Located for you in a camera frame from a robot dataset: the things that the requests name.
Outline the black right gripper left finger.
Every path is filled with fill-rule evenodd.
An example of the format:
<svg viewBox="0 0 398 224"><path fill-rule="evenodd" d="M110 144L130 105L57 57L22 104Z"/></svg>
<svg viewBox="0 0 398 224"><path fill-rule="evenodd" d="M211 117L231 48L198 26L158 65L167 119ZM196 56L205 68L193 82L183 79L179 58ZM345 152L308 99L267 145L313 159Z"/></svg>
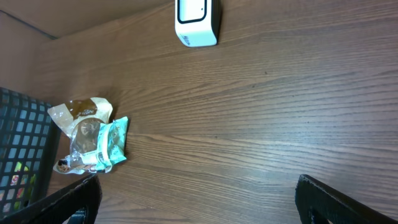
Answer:
<svg viewBox="0 0 398 224"><path fill-rule="evenodd" d="M1 219L1 224L94 223L102 199L96 174L64 187L27 208Z"/></svg>

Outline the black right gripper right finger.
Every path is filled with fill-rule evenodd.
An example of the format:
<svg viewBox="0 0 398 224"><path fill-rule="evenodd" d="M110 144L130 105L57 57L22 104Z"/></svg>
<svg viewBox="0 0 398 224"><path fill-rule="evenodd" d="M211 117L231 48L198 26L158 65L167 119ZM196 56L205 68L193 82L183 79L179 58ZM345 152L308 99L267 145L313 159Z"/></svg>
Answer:
<svg viewBox="0 0 398 224"><path fill-rule="evenodd" d="M397 224L396 220L307 174L298 179L295 204L301 222L307 224Z"/></svg>

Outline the mint green snack packet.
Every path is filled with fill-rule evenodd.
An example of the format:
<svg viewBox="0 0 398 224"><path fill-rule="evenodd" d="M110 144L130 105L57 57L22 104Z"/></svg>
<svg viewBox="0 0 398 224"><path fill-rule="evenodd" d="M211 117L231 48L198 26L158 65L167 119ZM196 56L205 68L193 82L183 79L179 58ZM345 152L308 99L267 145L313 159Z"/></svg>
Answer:
<svg viewBox="0 0 398 224"><path fill-rule="evenodd" d="M129 119L127 116L109 124L100 124L97 149L97 171L109 172L114 165L126 160L124 147Z"/></svg>

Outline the beige clear pastry bag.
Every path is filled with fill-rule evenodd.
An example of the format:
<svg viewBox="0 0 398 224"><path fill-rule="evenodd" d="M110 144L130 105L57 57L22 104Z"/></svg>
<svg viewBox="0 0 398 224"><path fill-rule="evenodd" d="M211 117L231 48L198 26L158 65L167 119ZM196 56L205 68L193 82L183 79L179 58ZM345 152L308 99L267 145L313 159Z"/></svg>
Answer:
<svg viewBox="0 0 398 224"><path fill-rule="evenodd" d="M70 139L69 155L58 160L53 169L60 174L96 173L98 135L108 124L113 106L105 98L71 100L47 110L52 121Z"/></svg>

